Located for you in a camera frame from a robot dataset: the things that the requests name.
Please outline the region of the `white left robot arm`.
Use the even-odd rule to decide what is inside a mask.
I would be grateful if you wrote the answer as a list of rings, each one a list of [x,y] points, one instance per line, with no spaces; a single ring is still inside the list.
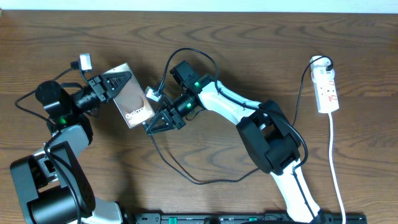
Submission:
[[[94,196],[77,158],[93,140],[87,116],[115,98],[132,77],[102,74],[78,83],[41,83],[31,93],[49,114],[52,137],[38,152],[14,161],[10,171],[26,223],[134,223],[118,202]]]

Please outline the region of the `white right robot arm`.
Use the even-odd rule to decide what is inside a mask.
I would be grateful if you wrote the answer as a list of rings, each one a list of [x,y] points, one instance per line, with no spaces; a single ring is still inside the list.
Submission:
[[[260,103],[244,98],[227,89],[217,77],[199,75],[187,61],[176,65],[170,74],[183,91],[178,98],[170,99],[161,86],[145,90],[146,97],[159,103],[154,117],[144,125],[149,136],[181,129],[184,116],[198,106],[214,111],[235,125],[253,163],[273,177],[288,216],[299,223],[323,221],[322,210],[312,198],[301,169],[308,159],[308,147],[275,101]]]

